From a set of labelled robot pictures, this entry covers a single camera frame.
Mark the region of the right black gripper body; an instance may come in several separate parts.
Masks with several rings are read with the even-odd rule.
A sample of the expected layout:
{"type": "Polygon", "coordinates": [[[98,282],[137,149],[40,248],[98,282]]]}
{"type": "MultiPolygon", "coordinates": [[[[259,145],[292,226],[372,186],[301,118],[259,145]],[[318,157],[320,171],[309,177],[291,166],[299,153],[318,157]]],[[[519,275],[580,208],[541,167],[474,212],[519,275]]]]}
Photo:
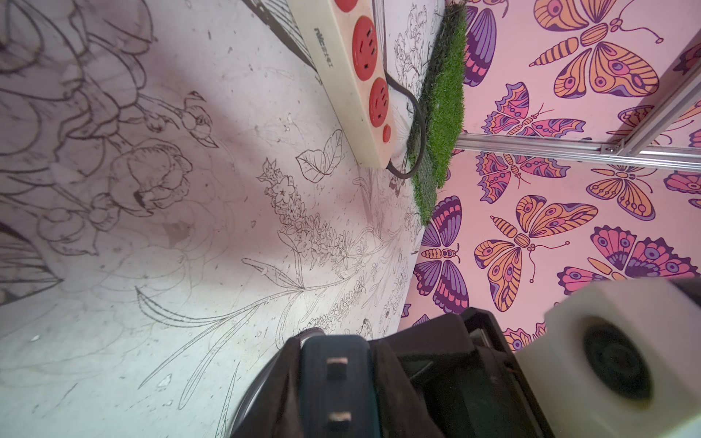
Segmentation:
{"type": "Polygon", "coordinates": [[[368,341],[288,339],[235,411],[234,437],[550,437],[496,319],[429,319],[368,341]]]}

